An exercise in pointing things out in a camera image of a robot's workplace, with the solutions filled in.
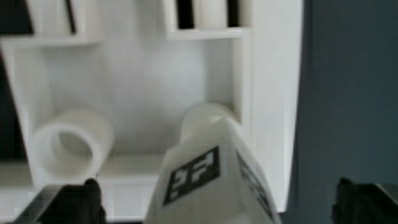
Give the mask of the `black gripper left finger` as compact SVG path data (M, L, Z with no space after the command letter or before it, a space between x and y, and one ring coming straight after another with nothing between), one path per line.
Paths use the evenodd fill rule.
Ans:
M11 224L107 224L98 181L48 185Z

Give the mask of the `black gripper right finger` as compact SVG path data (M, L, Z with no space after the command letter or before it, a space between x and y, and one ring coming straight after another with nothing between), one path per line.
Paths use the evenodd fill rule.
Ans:
M359 184L343 178L330 219L332 224L398 224L398 184Z

